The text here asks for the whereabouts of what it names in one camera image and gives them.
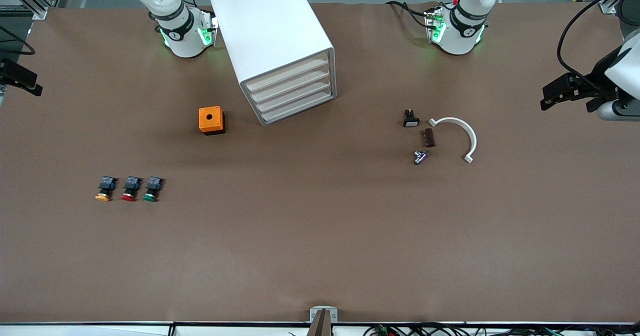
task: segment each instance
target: white arc bracket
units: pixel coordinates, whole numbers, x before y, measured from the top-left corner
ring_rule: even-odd
[[[473,154],[474,151],[476,151],[476,146],[478,146],[478,138],[476,137],[476,132],[474,131],[474,129],[471,128],[471,126],[469,126],[468,123],[455,117],[444,117],[439,119],[438,121],[434,119],[429,120],[429,124],[431,124],[431,126],[433,127],[436,127],[439,124],[442,124],[443,122],[450,122],[451,124],[456,124],[457,126],[460,126],[461,128],[463,128],[467,134],[469,134],[469,139],[471,139],[471,149],[466,154],[466,156],[464,156],[464,160],[467,163],[472,163],[474,159],[471,158],[471,154]]]

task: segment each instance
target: brown table surface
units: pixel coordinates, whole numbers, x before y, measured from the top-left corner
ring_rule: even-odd
[[[224,47],[180,59],[144,9],[50,10],[21,60],[43,96],[0,107],[0,320],[637,321],[640,124],[539,106],[582,6],[497,5],[450,56],[397,8],[314,5],[339,97],[267,127]],[[566,60],[621,40],[592,10]],[[206,137],[212,105],[228,131]],[[414,166],[405,108],[469,122],[475,161],[446,124]],[[160,202],[119,200],[130,175],[166,178]]]

